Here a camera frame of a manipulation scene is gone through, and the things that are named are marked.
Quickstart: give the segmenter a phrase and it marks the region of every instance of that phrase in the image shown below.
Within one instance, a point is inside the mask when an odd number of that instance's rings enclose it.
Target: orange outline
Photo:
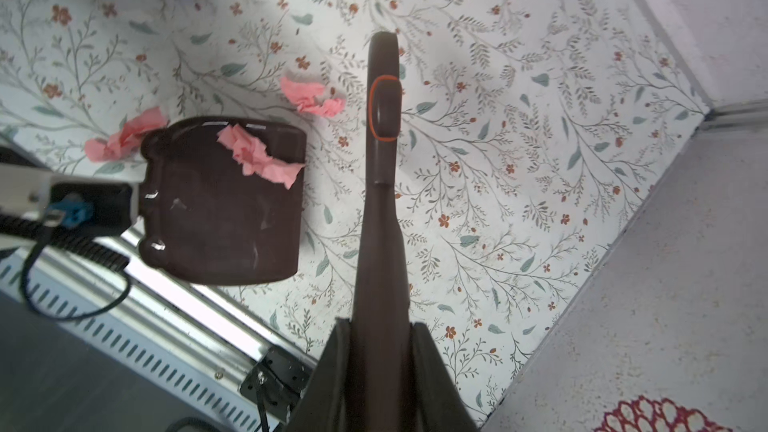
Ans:
[[[397,140],[397,137],[379,137],[379,134],[373,129],[373,93],[376,91],[376,86],[379,85],[379,82],[382,80],[394,80],[398,83],[400,82],[400,79],[395,76],[378,76],[374,79],[371,84],[370,94],[368,95],[368,128],[370,129],[371,134],[373,134],[374,139],[379,140],[380,142],[394,142]]]

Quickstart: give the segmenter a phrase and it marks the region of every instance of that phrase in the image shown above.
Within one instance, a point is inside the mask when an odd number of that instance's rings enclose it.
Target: pink paper on dustpan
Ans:
[[[280,78],[280,88],[283,94],[299,112],[315,114],[316,116],[331,118],[344,110],[344,99],[326,99],[322,104],[318,103],[318,97],[325,93],[325,86],[317,82],[293,82],[287,77]]]
[[[141,145],[141,139],[147,132],[162,129],[168,125],[159,107],[143,111],[139,117],[125,123],[120,132],[112,134],[108,140],[90,139],[85,141],[83,149],[91,162],[107,162],[126,158]]]
[[[218,134],[218,142],[232,151],[232,157],[243,166],[243,175],[257,174],[274,182],[291,188],[296,176],[304,164],[287,164],[282,160],[266,154],[266,145],[257,137],[249,134],[243,127],[236,124],[226,126]]]

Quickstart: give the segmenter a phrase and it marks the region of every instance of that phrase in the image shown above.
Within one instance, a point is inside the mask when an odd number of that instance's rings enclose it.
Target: floral tablecloth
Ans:
[[[484,420],[704,104],[632,0],[0,0],[0,132],[79,175],[139,181],[83,143],[162,105],[306,130],[300,271],[229,288],[319,356],[350,312],[368,40],[398,33],[398,216],[412,318]],[[281,76],[347,108],[298,115]]]

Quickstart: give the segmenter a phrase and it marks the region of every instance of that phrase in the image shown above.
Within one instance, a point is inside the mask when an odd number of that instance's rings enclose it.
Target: red flower print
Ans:
[[[615,430],[696,430],[696,432],[733,432],[716,424],[698,409],[682,407],[670,399],[651,400],[641,395],[636,400],[621,400],[603,415],[603,422],[593,432]]]
[[[102,4],[101,13],[104,14],[105,17],[118,16],[118,12],[114,9],[114,4]]]
[[[69,8],[67,7],[60,7],[59,5],[54,5],[53,7],[51,7],[51,12],[53,13],[53,17],[51,17],[51,20],[53,22],[58,22],[63,26],[72,22],[72,16],[69,15]]]
[[[61,97],[62,92],[58,89],[58,86],[49,83],[45,87],[43,87],[43,93],[48,96],[49,99],[53,99],[54,97]]]
[[[296,58],[296,63],[297,63],[297,64],[299,64],[299,68],[300,68],[300,69],[303,69],[303,70],[307,70],[307,69],[309,69],[309,68],[310,68],[310,64],[311,64],[312,62],[309,62],[309,61],[306,59],[306,56],[301,56],[301,57],[297,57],[297,58]]]

